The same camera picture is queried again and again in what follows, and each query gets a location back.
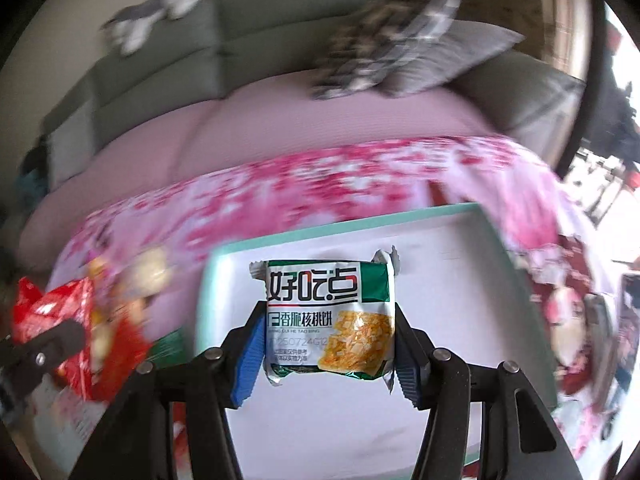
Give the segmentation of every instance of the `blue gripper pad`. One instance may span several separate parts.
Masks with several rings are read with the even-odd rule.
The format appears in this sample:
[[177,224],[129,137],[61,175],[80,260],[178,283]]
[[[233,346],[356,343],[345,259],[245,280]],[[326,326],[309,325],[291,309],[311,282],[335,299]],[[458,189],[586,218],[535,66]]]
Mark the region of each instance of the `blue gripper pad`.
[[238,359],[236,382],[230,396],[231,402],[238,408],[251,396],[251,392],[254,390],[255,380],[264,360],[265,332],[266,321],[262,316],[247,338],[242,355]]
[[420,400],[420,367],[414,361],[404,339],[396,333],[396,376],[402,388],[402,394],[414,407]]

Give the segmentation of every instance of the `gray and white plush toy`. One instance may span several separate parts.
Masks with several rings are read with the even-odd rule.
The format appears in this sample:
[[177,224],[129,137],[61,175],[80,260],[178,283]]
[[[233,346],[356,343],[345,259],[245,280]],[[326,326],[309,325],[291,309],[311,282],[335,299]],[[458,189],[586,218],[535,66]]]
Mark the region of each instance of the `gray and white plush toy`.
[[125,7],[100,28],[110,45],[129,56],[145,43],[154,23],[167,17],[177,20],[189,12],[198,0],[147,0],[141,4]]

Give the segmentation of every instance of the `sofa backrest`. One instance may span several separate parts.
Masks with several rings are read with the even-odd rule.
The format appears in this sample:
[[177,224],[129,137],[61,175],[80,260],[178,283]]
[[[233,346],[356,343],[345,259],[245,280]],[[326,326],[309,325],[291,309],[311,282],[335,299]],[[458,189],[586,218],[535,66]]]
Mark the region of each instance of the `sofa backrest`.
[[171,110],[312,68],[331,33],[367,1],[202,0],[180,20],[157,22],[131,56],[97,61],[44,118],[44,134],[92,100],[101,148]]

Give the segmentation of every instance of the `white tray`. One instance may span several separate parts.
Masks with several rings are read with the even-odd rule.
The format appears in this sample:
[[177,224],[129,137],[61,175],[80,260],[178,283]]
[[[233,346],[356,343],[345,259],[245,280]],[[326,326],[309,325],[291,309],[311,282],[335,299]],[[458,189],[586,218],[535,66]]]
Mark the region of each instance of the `white tray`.
[[[469,363],[517,361],[542,400],[556,405],[554,360],[539,311],[477,204],[428,208],[256,238],[218,248],[202,280],[196,352],[243,325],[264,282],[249,263],[370,260],[398,249],[396,297],[411,326]],[[291,374],[281,387],[258,375],[252,396],[227,412],[245,478],[408,478],[428,412],[398,384],[331,373]],[[478,458],[481,410],[472,404],[466,462]]]

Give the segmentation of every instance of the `packaged walnut biscuit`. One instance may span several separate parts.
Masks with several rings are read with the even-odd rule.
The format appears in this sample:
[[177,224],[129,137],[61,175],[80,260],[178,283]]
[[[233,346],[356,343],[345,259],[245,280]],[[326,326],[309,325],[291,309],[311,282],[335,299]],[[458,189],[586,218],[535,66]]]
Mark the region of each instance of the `packaged walnut biscuit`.
[[264,368],[273,384],[292,372],[392,380],[395,248],[371,262],[271,260],[250,266],[267,293]]

